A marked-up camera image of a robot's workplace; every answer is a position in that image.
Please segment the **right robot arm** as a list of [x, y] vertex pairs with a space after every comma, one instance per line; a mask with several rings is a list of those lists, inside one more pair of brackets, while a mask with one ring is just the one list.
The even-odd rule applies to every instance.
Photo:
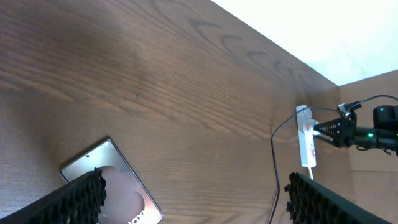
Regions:
[[380, 149], [390, 155], [397, 152], [397, 106], [382, 105], [373, 109], [373, 126], [357, 125], [355, 111], [361, 108], [358, 102], [343, 104], [338, 109], [338, 119], [314, 125], [320, 139], [338, 148], [356, 146], [359, 151]]

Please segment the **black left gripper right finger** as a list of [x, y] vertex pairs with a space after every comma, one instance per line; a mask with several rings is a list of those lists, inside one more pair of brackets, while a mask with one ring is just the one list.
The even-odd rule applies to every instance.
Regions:
[[293, 172], [284, 187], [289, 194], [286, 211], [293, 223], [389, 224], [312, 179]]

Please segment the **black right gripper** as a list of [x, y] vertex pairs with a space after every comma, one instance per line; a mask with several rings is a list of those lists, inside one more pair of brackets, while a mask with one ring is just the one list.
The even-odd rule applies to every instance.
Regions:
[[337, 118], [314, 125], [314, 130], [323, 134], [317, 139], [334, 147], [349, 148], [353, 145], [357, 121], [350, 118]]

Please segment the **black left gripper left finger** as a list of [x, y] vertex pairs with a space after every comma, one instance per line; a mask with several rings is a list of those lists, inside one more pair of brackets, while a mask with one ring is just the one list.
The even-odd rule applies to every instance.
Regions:
[[34, 203], [1, 218], [1, 224], [97, 224], [106, 181], [95, 168]]

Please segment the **bronze Galaxy smartphone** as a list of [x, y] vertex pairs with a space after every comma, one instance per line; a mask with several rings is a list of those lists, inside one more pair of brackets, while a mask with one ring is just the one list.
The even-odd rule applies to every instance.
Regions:
[[92, 147], [60, 170], [66, 182], [98, 168], [106, 181], [106, 199], [98, 215], [101, 224], [160, 223], [159, 206], [110, 138]]

